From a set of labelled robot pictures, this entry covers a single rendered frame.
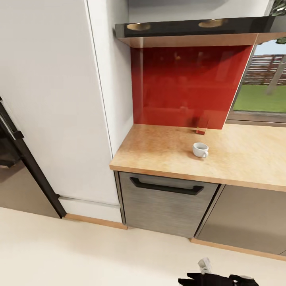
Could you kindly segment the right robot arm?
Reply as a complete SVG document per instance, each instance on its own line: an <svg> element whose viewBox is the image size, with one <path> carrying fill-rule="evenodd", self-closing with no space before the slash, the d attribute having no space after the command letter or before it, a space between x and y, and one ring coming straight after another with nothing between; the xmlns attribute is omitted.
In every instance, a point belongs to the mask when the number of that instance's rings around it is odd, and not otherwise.
<svg viewBox="0 0 286 286"><path fill-rule="evenodd" d="M210 269L210 260L204 257L198 262L201 273L187 273L192 279L179 278L178 282L183 286L259 286L255 280L246 275L231 274L229 277L220 274L212 274Z"/></svg>

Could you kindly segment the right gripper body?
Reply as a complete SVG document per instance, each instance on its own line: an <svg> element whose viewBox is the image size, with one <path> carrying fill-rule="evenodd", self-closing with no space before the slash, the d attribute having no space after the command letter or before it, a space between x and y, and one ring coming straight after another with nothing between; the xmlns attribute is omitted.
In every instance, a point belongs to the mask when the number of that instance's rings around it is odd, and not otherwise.
<svg viewBox="0 0 286 286"><path fill-rule="evenodd" d="M199 274L197 279L197 286L221 286L220 274Z"/></svg>

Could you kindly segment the coffee cup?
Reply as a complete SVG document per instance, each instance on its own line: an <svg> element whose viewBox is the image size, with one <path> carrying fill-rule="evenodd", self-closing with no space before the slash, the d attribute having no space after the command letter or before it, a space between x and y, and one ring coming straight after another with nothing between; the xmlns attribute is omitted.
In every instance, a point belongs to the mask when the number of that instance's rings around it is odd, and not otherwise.
<svg viewBox="0 0 286 286"><path fill-rule="evenodd" d="M208 156L209 147L204 143L195 143L193 145L193 153L197 157L203 157L204 159Z"/></svg>

